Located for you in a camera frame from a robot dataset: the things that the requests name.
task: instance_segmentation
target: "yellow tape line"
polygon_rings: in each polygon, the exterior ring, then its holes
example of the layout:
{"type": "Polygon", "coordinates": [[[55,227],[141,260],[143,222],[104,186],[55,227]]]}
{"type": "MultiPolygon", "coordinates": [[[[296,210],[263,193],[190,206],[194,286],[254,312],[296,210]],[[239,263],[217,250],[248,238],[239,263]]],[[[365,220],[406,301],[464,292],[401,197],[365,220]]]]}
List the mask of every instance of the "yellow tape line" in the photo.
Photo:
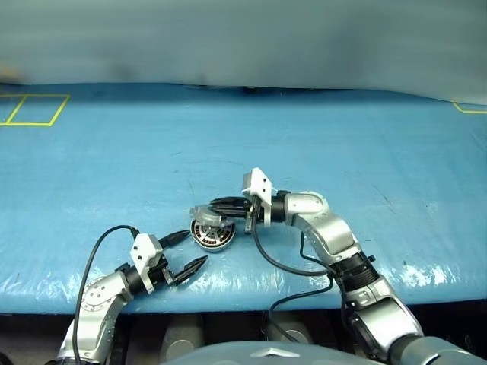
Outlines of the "yellow tape line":
{"type": "Polygon", "coordinates": [[[64,109],[64,107],[68,103],[68,100],[69,100],[70,97],[71,97],[70,95],[67,95],[65,97],[65,99],[62,102],[61,106],[56,110],[56,112],[54,113],[54,116],[49,121],[49,127],[54,124],[54,122],[56,121],[56,119],[58,119],[59,114],[61,114],[62,110],[64,109]]]}
{"type": "Polygon", "coordinates": [[[487,114],[487,110],[464,110],[464,109],[460,108],[460,105],[458,105],[458,103],[456,101],[452,101],[451,103],[455,106],[455,108],[460,113],[463,113],[463,114],[487,114]]]}
{"type": "Polygon", "coordinates": [[[35,123],[35,122],[12,122],[12,123],[5,123],[5,125],[17,126],[17,127],[50,127],[49,123],[35,123]]]}
{"type": "Polygon", "coordinates": [[[6,125],[9,124],[12,121],[12,119],[15,117],[15,114],[17,114],[18,111],[19,111],[19,109],[24,105],[25,100],[27,100],[27,97],[24,96],[21,99],[21,101],[17,104],[17,106],[15,107],[15,109],[12,111],[12,113],[10,113],[10,116],[8,116],[7,120],[5,120],[5,124],[6,125]]]}

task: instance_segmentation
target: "yellow tape rectangle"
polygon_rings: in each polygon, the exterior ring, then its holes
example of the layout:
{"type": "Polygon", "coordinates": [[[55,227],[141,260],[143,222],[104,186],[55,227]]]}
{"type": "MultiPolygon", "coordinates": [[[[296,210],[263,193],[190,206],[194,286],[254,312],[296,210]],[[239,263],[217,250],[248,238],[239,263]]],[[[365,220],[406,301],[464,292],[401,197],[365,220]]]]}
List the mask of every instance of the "yellow tape rectangle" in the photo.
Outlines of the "yellow tape rectangle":
{"type": "Polygon", "coordinates": [[[455,108],[460,113],[463,113],[463,114],[487,114],[487,110],[465,110],[465,109],[462,109],[456,101],[452,101],[451,103],[455,106],[455,108]]]}
{"type": "Polygon", "coordinates": [[[71,95],[69,94],[0,94],[0,98],[2,97],[21,97],[21,100],[18,102],[14,110],[12,110],[12,112],[5,120],[5,122],[0,123],[0,126],[4,125],[4,126],[24,126],[24,127],[50,127],[58,119],[59,114],[62,112],[62,110],[68,103],[68,100],[71,97],[71,95]],[[62,101],[61,105],[54,113],[53,117],[48,122],[13,122],[18,111],[21,109],[21,107],[24,105],[25,101],[29,97],[62,97],[64,98],[64,100],[62,101]]]}

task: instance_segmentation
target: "wrinkled plastic sheet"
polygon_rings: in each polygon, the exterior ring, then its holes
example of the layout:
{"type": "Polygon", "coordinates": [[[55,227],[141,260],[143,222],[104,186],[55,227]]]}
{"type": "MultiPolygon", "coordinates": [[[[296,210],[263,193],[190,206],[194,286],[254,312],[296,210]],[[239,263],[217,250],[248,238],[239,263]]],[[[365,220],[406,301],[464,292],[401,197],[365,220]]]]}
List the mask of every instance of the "wrinkled plastic sheet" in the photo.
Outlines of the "wrinkled plastic sheet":
{"type": "MultiPolygon", "coordinates": [[[[15,92],[71,99],[51,128],[0,127],[0,313],[72,313],[86,259],[108,227],[133,224],[158,237],[187,228],[190,207],[238,195],[255,166],[278,189],[324,194],[406,303],[487,297],[485,115],[364,91],[249,97],[99,84],[15,92]]],[[[19,113],[49,115],[58,102],[33,100],[19,113]]],[[[229,248],[210,254],[189,282],[141,295],[126,311],[268,309],[327,284],[272,267],[243,230],[239,222],[229,248]]],[[[273,257],[316,268],[299,258],[295,229],[259,232],[273,257]]],[[[131,245],[127,232],[109,236],[91,278],[130,262],[131,245]]],[[[188,239],[165,254],[178,271],[205,252],[188,239]]],[[[334,288],[283,308],[338,306],[334,288]]]]}

